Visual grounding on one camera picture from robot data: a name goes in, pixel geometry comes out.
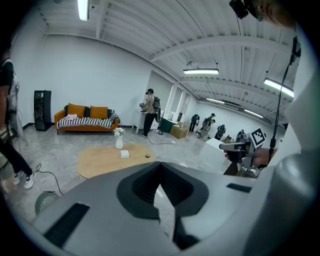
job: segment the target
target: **black pants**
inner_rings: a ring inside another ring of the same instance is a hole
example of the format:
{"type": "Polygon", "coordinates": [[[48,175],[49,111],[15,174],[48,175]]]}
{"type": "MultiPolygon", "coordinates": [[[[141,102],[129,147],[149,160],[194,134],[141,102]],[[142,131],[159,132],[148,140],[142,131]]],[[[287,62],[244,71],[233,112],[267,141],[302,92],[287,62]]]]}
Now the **black pants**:
{"type": "Polygon", "coordinates": [[[144,119],[144,125],[143,125],[143,135],[148,136],[148,133],[150,131],[152,122],[156,118],[157,114],[146,114],[144,119]]]}
{"type": "Polygon", "coordinates": [[[214,138],[217,139],[218,141],[221,140],[221,138],[218,137],[218,133],[215,134],[214,138]]]}
{"type": "Polygon", "coordinates": [[[196,122],[192,122],[190,124],[189,132],[194,132],[195,126],[196,126],[196,122]]]}
{"type": "Polygon", "coordinates": [[[6,143],[0,139],[0,152],[12,164],[14,172],[17,174],[23,171],[27,176],[32,174],[32,170],[26,160],[15,150],[9,140],[6,143]]]}

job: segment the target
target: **backpack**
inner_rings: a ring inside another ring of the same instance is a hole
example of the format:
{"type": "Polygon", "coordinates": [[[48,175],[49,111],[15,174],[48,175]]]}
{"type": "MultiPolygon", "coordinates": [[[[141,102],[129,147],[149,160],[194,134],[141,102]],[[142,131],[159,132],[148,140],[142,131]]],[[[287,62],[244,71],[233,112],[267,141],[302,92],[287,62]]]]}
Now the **backpack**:
{"type": "Polygon", "coordinates": [[[222,135],[224,135],[226,128],[224,128],[223,126],[219,126],[218,127],[218,132],[217,132],[217,136],[218,138],[221,138],[222,135]]]}
{"type": "Polygon", "coordinates": [[[192,118],[191,118],[191,123],[195,123],[198,119],[198,115],[195,114],[192,118]]]}
{"type": "Polygon", "coordinates": [[[156,111],[160,109],[160,99],[158,97],[154,97],[152,106],[156,111]]]}
{"type": "Polygon", "coordinates": [[[204,127],[204,126],[206,126],[206,124],[207,124],[207,119],[205,118],[205,119],[203,120],[203,122],[202,122],[202,126],[204,127]]]}
{"type": "MultiPolygon", "coordinates": [[[[6,63],[12,63],[11,59],[6,59],[4,61],[4,63],[1,66],[1,71],[2,71],[2,67],[6,64],[6,63]]],[[[13,79],[12,79],[12,84],[10,85],[9,88],[9,92],[8,92],[8,110],[10,113],[16,113],[18,111],[18,92],[19,92],[19,81],[18,81],[18,77],[16,75],[15,72],[13,72],[13,79]]]]}

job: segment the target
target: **fluorescent light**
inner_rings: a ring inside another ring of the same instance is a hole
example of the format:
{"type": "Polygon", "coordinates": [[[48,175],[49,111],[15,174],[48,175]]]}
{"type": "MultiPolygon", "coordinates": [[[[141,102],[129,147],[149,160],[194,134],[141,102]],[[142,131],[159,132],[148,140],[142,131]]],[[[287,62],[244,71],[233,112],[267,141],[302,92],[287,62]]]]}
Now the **fluorescent light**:
{"type": "Polygon", "coordinates": [[[244,111],[245,111],[245,112],[248,112],[248,113],[250,113],[250,114],[252,114],[252,115],[255,115],[255,116],[257,116],[257,117],[264,118],[262,115],[259,115],[259,114],[255,113],[255,112],[250,111],[250,110],[245,109],[244,111]]]}
{"type": "Polygon", "coordinates": [[[79,18],[82,21],[89,19],[89,1],[90,0],[78,0],[79,18]]]}
{"type": "MultiPolygon", "coordinates": [[[[273,81],[273,80],[270,80],[270,79],[268,79],[268,78],[266,78],[265,80],[264,80],[264,83],[266,84],[266,85],[268,85],[268,86],[271,86],[271,87],[273,87],[273,88],[276,88],[276,89],[278,89],[279,91],[280,91],[280,89],[281,89],[281,83],[278,83],[278,82],[276,82],[276,81],[273,81]]],[[[292,98],[294,97],[294,91],[293,90],[291,90],[290,88],[288,88],[288,87],[286,87],[286,86],[282,86],[282,90],[281,90],[283,93],[285,93],[285,94],[288,94],[289,96],[291,96],[292,98]]]]}
{"type": "Polygon", "coordinates": [[[197,68],[197,69],[185,69],[183,73],[190,75],[190,74],[211,74],[211,75],[218,75],[219,70],[215,68],[197,68]]]}
{"type": "Polygon", "coordinates": [[[222,104],[225,104],[223,101],[220,101],[220,100],[216,100],[216,99],[213,99],[213,98],[206,98],[208,101],[212,101],[212,102],[217,102],[217,103],[222,103],[222,104]]]}
{"type": "Polygon", "coordinates": [[[285,94],[288,94],[292,98],[295,96],[294,92],[286,87],[282,87],[282,92],[285,94]]]}

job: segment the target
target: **ceiling beam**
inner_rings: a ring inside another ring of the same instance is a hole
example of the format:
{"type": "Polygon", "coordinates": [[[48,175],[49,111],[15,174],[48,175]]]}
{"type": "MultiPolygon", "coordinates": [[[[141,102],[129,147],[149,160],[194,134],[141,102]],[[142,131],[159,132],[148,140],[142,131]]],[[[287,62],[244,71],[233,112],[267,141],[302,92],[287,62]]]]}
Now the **ceiling beam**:
{"type": "Polygon", "coordinates": [[[209,91],[210,91],[210,93],[212,94],[213,99],[215,99],[215,95],[214,95],[214,93],[212,92],[212,90],[211,90],[211,88],[210,88],[210,85],[209,85],[208,82],[207,82],[207,79],[206,79],[204,76],[203,76],[202,78],[203,78],[203,80],[205,81],[207,87],[209,88],[209,91]]]}
{"type": "MultiPolygon", "coordinates": [[[[205,98],[210,97],[210,95],[211,95],[210,93],[205,93],[203,91],[196,91],[196,90],[194,91],[194,93],[196,95],[200,95],[205,98]]],[[[242,108],[248,109],[248,110],[253,111],[253,112],[255,112],[259,115],[262,115],[262,116],[269,112],[265,108],[262,108],[260,106],[254,105],[252,103],[249,103],[244,100],[237,99],[237,98],[232,98],[232,97],[228,97],[228,96],[224,96],[224,95],[220,95],[220,94],[215,94],[215,98],[239,104],[242,106],[242,108]]]]}
{"type": "Polygon", "coordinates": [[[101,28],[102,28],[102,24],[105,21],[108,5],[109,5],[109,2],[107,2],[106,0],[100,0],[99,2],[98,8],[100,10],[100,15],[96,19],[96,28],[95,28],[95,38],[98,40],[100,39],[101,28]]]}
{"type": "Polygon", "coordinates": [[[46,31],[49,29],[47,23],[45,22],[44,18],[41,16],[40,12],[37,8],[33,7],[29,13],[31,19],[33,20],[34,24],[40,29],[40,31],[45,34],[46,31]]]}
{"type": "Polygon", "coordinates": [[[151,61],[160,60],[166,56],[177,54],[185,50],[192,50],[210,46],[243,46],[253,47],[270,51],[277,54],[290,55],[291,49],[289,46],[277,43],[264,38],[245,36],[245,35],[219,35],[206,38],[200,38],[188,42],[175,45],[168,49],[158,52],[153,55],[151,61]]]}
{"type": "MultiPolygon", "coordinates": [[[[204,80],[202,78],[182,78],[180,81],[182,82],[187,82],[187,83],[203,83],[204,80]]],[[[259,89],[254,86],[250,86],[247,84],[239,83],[239,82],[233,82],[233,81],[226,81],[226,80],[220,80],[220,79],[207,79],[207,83],[209,84],[214,84],[214,85],[221,85],[221,86],[228,86],[228,87],[233,87],[236,89],[241,89],[244,91],[249,91],[255,94],[258,94],[260,96],[266,97],[273,102],[278,102],[279,97],[271,92],[268,92],[266,90],[259,89]]],[[[287,101],[284,98],[281,98],[282,104],[287,104],[289,101],[287,101]]]]}
{"type": "MultiPolygon", "coordinates": [[[[279,111],[281,109],[287,108],[287,107],[289,107],[289,104],[288,105],[282,105],[282,106],[279,107],[279,111]]],[[[264,114],[263,116],[266,117],[266,116],[269,116],[270,114],[275,113],[275,112],[277,112],[277,108],[275,110],[273,110],[273,111],[270,111],[269,113],[264,114]]]]}
{"type": "Polygon", "coordinates": [[[116,5],[117,11],[147,25],[155,33],[165,38],[170,44],[179,44],[179,42],[175,40],[175,35],[166,26],[155,22],[155,18],[147,12],[144,12],[142,15],[141,10],[133,1],[130,1],[130,3],[117,2],[116,5]]]}
{"type": "Polygon", "coordinates": [[[287,119],[285,119],[285,120],[279,121],[278,125],[285,125],[285,124],[288,124],[288,123],[289,123],[289,121],[287,119]]]}

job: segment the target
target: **white desk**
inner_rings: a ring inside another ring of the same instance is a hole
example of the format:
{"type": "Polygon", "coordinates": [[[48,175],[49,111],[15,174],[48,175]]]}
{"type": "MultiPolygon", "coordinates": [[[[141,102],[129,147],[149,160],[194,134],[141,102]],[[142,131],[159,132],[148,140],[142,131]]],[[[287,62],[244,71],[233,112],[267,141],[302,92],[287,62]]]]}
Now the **white desk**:
{"type": "MultiPolygon", "coordinates": [[[[137,134],[139,129],[144,128],[145,118],[147,113],[141,113],[140,110],[134,111],[133,125],[132,129],[136,127],[135,133],[137,134]]],[[[157,131],[159,123],[157,123],[156,119],[153,120],[150,130],[157,131]]]]}
{"type": "Polygon", "coordinates": [[[207,140],[199,158],[212,167],[213,173],[219,172],[224,174],[231,162],[225,158],[224,151],[219,148],[220,144],[223,144],[223,142],[215,138],[207,140]]]}

